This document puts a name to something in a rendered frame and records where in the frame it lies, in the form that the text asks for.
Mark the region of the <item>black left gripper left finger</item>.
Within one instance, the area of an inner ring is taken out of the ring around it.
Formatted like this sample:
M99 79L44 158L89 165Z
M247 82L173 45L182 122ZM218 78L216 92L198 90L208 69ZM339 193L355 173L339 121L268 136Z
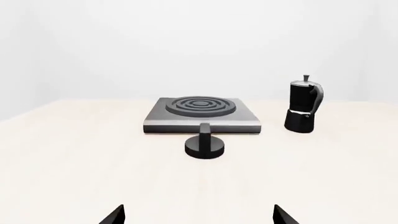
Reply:
M120 205L113 210L106 218L104 218L99 224L124 224L125 222L125 211L124 205Z

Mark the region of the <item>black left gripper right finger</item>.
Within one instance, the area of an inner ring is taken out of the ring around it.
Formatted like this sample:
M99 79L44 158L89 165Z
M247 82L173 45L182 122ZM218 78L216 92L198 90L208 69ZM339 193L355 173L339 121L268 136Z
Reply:
M274 224L299 224L294 218L292 218L285 210L283 210L278 205L274 205L273 222Z

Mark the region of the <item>black stove knob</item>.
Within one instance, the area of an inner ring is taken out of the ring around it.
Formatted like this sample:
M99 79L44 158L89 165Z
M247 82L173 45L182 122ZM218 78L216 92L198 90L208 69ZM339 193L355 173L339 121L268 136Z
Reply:
M224 141L212 136L209 123L201 123L199 135L185 141L185 153L197 159L215 159L224 154Z

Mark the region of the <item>grey single-burner stove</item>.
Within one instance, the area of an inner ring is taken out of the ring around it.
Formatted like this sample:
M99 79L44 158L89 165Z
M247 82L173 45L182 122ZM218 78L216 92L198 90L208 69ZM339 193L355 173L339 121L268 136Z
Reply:
M143 132L198 133L208 123L215 134L259 134L261 122L238 98L159 98L143 122Z

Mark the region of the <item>black moka pot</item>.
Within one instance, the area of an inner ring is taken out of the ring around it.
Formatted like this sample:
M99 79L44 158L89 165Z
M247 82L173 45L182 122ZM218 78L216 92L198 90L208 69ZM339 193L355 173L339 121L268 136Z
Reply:
M309 75L303 80L290 82L289 108L284 127L292 132L308 134L315 126L315 113L323 99L324 91L319 83L311 82Z

